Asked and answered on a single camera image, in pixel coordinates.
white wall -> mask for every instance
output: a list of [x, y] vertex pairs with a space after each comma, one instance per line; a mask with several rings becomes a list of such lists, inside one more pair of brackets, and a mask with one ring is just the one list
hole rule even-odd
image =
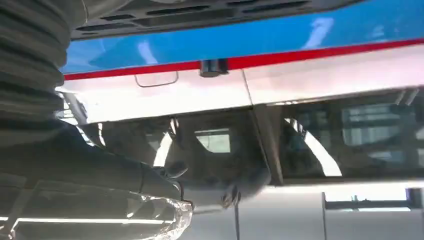
[[[265, 191], [240, 204], [241, 240], [423, 240], [423, 213], [323, 210], [321, 193]], [[181, 240], [235, 240], [234, 211], [195, 215]]]

red stripe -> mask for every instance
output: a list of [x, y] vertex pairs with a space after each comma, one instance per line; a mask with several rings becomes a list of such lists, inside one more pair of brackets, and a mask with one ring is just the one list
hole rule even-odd
[[[424, 38], [406, 40], [406, 41], [394, 41], [394, 42], [383, 42], [373, 43], [355, 46], [342, 46], [315, 50], [304, 50], [304, 51], [293, 51], [283, 53], [272, 53], [255, 56], [241, 56], [232, 57], [228, 59], [228, 68], [230, 70], [251, 68], [270, 64], [289, 63], [294, 61], [302, 61], [308, 59], [318, 59], [331, 56], [348, 55], [363, 53], [369, 51], [377, 51], [383, 49], [391, 49], [404, 47], [409, 45], [424, 44]], [[86, 73], [73, 73], [66, 74], [66, 80], [78, 80], [78, 79], [92, 79], [102, 77], [116, 77], [125, 75], [136, 75], [136, 74], [151, 74], [161, 72], [174, 72], [184, 70], [194, 70], [200, 68], [199, 61], [172, 63], [165, 65], [155, 66], [141, 66], [131, 67], [115, 70], [97, 71], [97, 72], [86, 72]]]

glass panel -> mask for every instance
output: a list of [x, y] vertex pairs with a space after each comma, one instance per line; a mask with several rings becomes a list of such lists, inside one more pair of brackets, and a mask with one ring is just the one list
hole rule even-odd
[[411, 104], [397, 104], [399, 95], [400, 91], [393, 91], [269, 105], [273, 116], [280, 113], [280, 126], [275, 129], [279, 130], [277, 141], [284, 178], [379, 179], [419, 175], [419, 169], [424, 167], [424, 153], [419, 150], [424, 149], [424, 95], [415, 96]]
[[[57, 119], [62, 120], [64, 122], [67, 122], [72, 125], [78, 125], [77, 119], [75, 119], [74, 115], [72, 114], [69, 105], [66, 103], [66, 101], [63, 101], [63, 111], [59, 111], [56, 114]], [[86, 136], [86, 134], [81, 130], [81, 128], [77, 127], [79, 133], [81, 133], [82, 138], [85, 140], [85, 142], [90, 145], [94, 146], [94, 144], [90, 141], [90, 139]]]
[[407, 191], [404, 188], [381, 186], [380, 189], [357, 192], [358, 201], [406, 201]]
[[354, 200], [355, 194], [345, 191], [326, 191], [326, 202], [350, 202]]
[[104, 122], [101, 135], [113, 153], [170, 171], [184, 163], [179, 179], [197, 184], [230, 183], [265, 164], [246, 109]]

train window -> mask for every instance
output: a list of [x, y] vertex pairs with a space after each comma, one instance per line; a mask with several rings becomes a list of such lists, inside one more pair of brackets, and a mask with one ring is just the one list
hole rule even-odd
[[273, 127], [284, 179], [424, 176], [422, 90], [267, 109], [279, 117]]
[[355, 191], [325, 192], [325, 208], [342, 211], [410, 211], [422, 207], [421, 191], [390, 185]]
[[197, 140], [212, 153], [230, 153], [230, 132], [228, 128], [195, 131]]

